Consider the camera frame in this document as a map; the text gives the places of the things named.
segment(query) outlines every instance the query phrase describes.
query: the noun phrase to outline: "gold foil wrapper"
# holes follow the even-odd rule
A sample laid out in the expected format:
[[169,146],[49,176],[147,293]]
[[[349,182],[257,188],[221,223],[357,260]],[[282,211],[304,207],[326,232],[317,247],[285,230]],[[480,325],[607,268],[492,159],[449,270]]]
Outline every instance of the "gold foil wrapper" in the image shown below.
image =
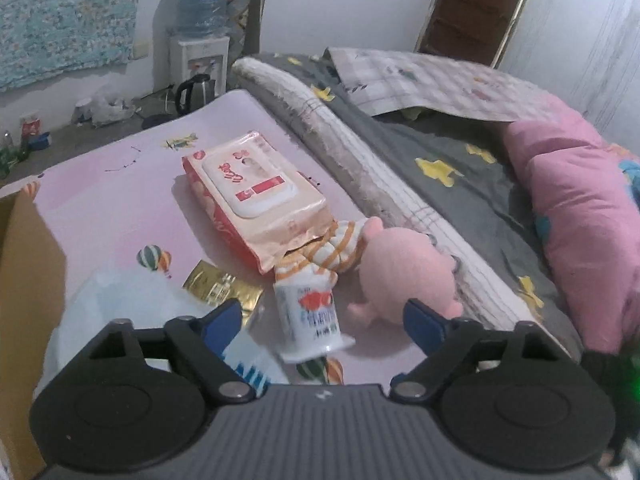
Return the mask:
[[242,326],[249,321],[263,291],[261,286],[250,285],[203,260],[191,271],[182,288],[213,308],[229,298],[238,298],[242,305]]

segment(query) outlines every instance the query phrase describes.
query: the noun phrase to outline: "electric kettle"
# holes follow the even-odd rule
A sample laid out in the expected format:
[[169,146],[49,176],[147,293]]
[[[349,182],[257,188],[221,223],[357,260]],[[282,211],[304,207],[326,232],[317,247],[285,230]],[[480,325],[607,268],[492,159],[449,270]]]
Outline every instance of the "electric kettle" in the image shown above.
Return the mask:
[[[178,115],[186,115],[212,102],[215,99],[215,85],[215,80],[212,80],[209,74],[196,74],[180,83],[175,89],[175,109]],[[185,91],[187,93],[182,104],[182,94]]]

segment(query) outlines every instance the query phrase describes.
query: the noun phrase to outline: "pink pig plush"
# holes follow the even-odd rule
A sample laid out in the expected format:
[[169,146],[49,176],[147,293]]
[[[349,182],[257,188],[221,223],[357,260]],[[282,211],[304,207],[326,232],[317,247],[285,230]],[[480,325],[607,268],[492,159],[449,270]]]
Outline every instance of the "pink pig plush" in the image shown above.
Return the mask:
[[360,285],[367,303],[351,303],[348,312],[361,324],[377,317],[402,324],[402,310],[417,299],[441,316],[462,314],[456,301],[453,270],[456,262],[439,253],[427,235],[411,229],[385,229],[372,217],[362,229],[367,247],[360,262]]

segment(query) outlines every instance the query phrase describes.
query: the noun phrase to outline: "plaid blanket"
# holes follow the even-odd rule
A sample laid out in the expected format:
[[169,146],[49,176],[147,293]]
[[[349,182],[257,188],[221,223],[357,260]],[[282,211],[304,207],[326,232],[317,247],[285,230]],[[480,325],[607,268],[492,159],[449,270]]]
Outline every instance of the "plaid blanket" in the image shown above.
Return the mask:
[[411,107],[481,121],[550,115],[545,91],[484,65],[410,52],[328,51],[351,102],[372,117]]

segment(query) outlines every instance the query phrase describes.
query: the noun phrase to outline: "cardboard box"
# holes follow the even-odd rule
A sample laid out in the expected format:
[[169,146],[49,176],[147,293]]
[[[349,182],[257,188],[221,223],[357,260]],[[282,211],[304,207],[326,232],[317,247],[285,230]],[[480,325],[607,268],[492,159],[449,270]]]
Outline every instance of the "cardboard box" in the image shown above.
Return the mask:
[[0,198],[0,441],[15,480],[44,468],[29,410],[64,310],[65,273],[65,255],[31,198],[23,191]]

